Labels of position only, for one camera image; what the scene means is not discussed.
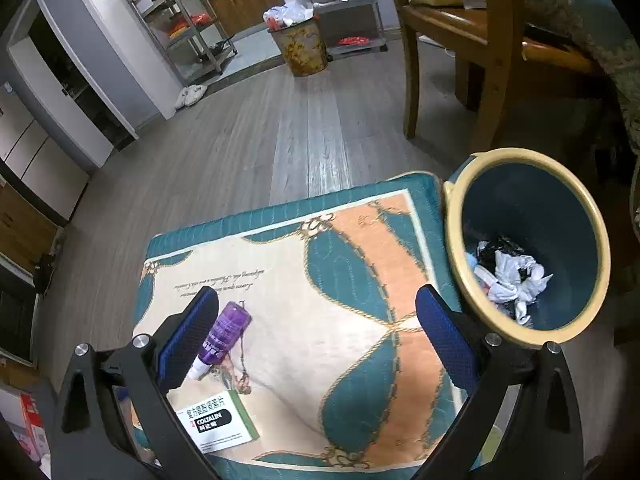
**metal screw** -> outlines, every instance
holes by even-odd
[[[140,334],[133,338],[133,346],[136,348],[144,348],[149,344],[149,336],[147,334]]]
[[[502,343],[502,338],[495,332],[489,332],[484,336],[484,340],[489,346],[500,346]]]
[[[89,351],[89,345],[87,343],[80,343],[76,346],[76,355],[84,355]]]
[[[549,341],[546,343],[546,349],[549,350],[552,354],[560,353],[560,345],[558,343],[554,343],[553,341]]]

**white bottle cap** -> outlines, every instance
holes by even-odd
[[[195,361],[191,365],[191,368],[189,368],[187,377],[190,379],[199,380],[205,373],[209,371],[209,368],[211,368],[211,365],[203,363],[199,357],[196,357]]]

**chair leg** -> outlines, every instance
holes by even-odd
[[[500,76],[495,78],[491,76],[487,70],[484,76],[484,88],[482,89],[474,136],[471,139],[471,153],[485,152],[491,149],[508,103],[509,86],[507,82],[498,82],[502,79]]]
[[[404,101],[404,136],[415,137],[418,121],[418,99],[420,97],[420,65],[418,62],[418,42],[415,30],[401,23],[402,46],[404,46],[404,80],[406,95]]]
[[[478,111],[483,81],[484,68],[456,56],[456,97],[467,110]]]

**purple spray bottle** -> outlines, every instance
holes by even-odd
[[[250,321],[251,316],[242,306],[229,301],[198,350],[198,356],[191,365],[187,377],[199,379],[213,365],[219,365]]]

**stainless steel rack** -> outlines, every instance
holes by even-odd
[[[145,30],[162,54],[162,57],[166,60],[184,86],[197,81],[209,72],[222,73],[225,66],[225,60],[231,53],[238,53],[232,39],[225,32],[225,29],[220,23],[220,20],[209,3],[209,0],[200,0],[210,18],[210,22],[203,25],[196,25],[193,23],[183,0],[153,0],[152,5],[142,12],[138,9],[134,0],[127,1],[140,20],[140,23],[145,27]],[[159,40],[154,30],[152,30],[150,24],[166,10],[171,17],[181,14],[187,27],[176,36],[169,38],[166,43],[163,43]],[[221,43],[218,48],[219,52],[214,52],[201,35],[206,28],[212,26],[216,27],[218,34],[222,38],[222,41],[219,42]],[[195,70],[191,70],[187,74],[181,72],[177,63],[172,59],[172,51],[174,50],[174,47],[185,40],[191,45],[191,49],[193,50],[194,63],[192,66],[195,66]]]
[[[312,0],[320,14],[319,27],[331,56],[365,48],[386,50],[378,0]],[[369,38],[368,43],[340,45],[347,36]]]

